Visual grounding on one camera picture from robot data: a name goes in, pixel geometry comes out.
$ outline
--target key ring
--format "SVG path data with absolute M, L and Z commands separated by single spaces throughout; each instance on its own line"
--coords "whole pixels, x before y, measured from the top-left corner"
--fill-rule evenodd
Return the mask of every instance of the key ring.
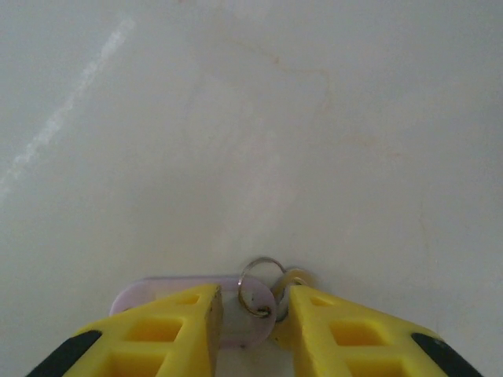
M 283 275 L 286 274 L 286 269 L 283 267 L 283 265 L 278 262 L 276 259 L 273 259 L 273 258 L 270 258 L 270 257 L 260 257 L 260 258 L 257 258 L 253 261 L 251 261 L 250 263 L 248 263 L 246 265 L 246 267 L 244 267 L 243 269 L 243 272 L 241 273 L 240 277 L 239 277 L 239 280 L 237 281 L 237 299 L 239 300 L 239 303 L 254 317 L 258 317 L 258 318 L 267 318 L 268 316 L 270 316 L 271 314 L 271 308 L 267 307 L 267 306 L 264 306 L 262 308 L 258 308 L 258 309 L 253 309 L 252 307 L 250 307 L 246 301 L 244 300 L 244 297 L 243 297 L 243 280 L 244 278 L 246 277 L 246 275 L 250 272 L 251 269 L 253 269 L 254 267 L 256 267 L 257 265 L 260 265 L 262 263 L 273 263 L 275 264 L 277 267 L 279 267 L 279 269 L 281 270 L 281 273 L 283 273 Z

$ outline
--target black rubber pad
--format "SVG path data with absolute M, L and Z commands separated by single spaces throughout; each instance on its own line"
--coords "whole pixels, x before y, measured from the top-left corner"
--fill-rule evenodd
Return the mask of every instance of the black rubber pad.
M 412 334 L 412 339 L 448 377 L 482 377 L 459 353 L 443 340 L 425 334 Z
M 68 339 L 33 369 L 27 377 L 63 377 L 100 337 L 101 331 L 91 330 Z

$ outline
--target yellow plastic part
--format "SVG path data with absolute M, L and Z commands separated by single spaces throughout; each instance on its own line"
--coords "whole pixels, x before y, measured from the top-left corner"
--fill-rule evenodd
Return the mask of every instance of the yellow plastic part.
M 297 377 L 445 377 L 410 337 L 434 332 L 305 286 L 271 338 L 293 352 Z
M 99 320 L 77 333 L 102 336 L 64 377 L 214 376 L 222 315 L 209 284 Z

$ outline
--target square hole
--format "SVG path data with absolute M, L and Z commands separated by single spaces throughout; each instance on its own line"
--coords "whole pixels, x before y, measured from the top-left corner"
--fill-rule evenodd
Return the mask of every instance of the square hole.
M 400 360 L 350 360 L 352 377 L 410 377 Z
M 145 318 L 136 323 L 125 340 L 134 342 L 174 342 L 183 322 L 171 318 Z
M 163 361 L 159 354 L 114 353 L 92 377 L 155 377 Z
M 385 346 L 379 332 L 366 322 L 340 320 L 330 324 L 330 331 L 339 346 Z

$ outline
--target stain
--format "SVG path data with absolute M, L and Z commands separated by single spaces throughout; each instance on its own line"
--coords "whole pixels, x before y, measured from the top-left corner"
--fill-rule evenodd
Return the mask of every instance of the stain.
M 330 77 L 330 73 L 322 68 L 293 68 L 286 64 L 283 64 L 280 61 L 280 57 L 267 51 L 261 46 L 248 44 L 236 39 L 227 39 L 223 42 L 232 43 L 234 45 L 238 45 L 239 47 L 246 49 L 252 53 L 257 53 L 258 55 L 262 55 L 263 57 L 267 57 L 270 59 L 277 68 L 284 73 L 292 73 L 292 74 L 304 74 L 304 75 L 320 75 L 325 81 L 325 96 L 321 103 L 321 113 L 325 113 L 334 108 L 334 98 L 335 95 L 332 90 L 332 78 Z

